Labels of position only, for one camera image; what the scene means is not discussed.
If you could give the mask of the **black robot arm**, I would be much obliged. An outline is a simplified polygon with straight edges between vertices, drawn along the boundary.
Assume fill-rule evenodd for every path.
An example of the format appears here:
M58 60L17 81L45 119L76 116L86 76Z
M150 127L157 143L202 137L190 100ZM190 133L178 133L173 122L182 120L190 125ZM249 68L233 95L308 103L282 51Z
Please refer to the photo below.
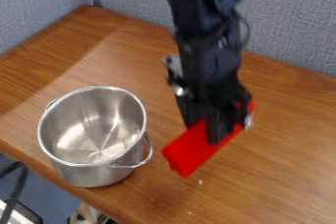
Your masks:
M205 122L206 141L218 145L236 126L250 124L252 93L238 79L249 25L241 0L166 0L178 49L162 63L185 125Z

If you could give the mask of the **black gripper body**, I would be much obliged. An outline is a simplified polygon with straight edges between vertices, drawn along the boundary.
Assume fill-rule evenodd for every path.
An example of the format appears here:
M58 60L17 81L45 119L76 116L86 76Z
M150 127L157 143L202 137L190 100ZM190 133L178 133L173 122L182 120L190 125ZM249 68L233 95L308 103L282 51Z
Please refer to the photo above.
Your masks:
M236 123L245 126L252 94L238 79L242 46L240 36L186 38L176 35L174 41L178 55L162 58L166 82L172 89L176 85L185 87L198 99L204 106L201 120L205 120L208 107L222 108L233 104L237 110Z

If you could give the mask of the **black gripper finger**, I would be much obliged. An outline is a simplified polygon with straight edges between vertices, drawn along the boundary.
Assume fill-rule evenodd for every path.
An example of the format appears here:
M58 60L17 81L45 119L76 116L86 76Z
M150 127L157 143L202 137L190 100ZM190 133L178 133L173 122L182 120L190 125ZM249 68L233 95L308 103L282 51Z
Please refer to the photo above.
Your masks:
M185 126L190 128L204 118L202 103L185 87L176 85L173 91Z
M205 114L208 143L220 145L222 140L233 132L236 124L236 107L233 104L222 108L208 107Z

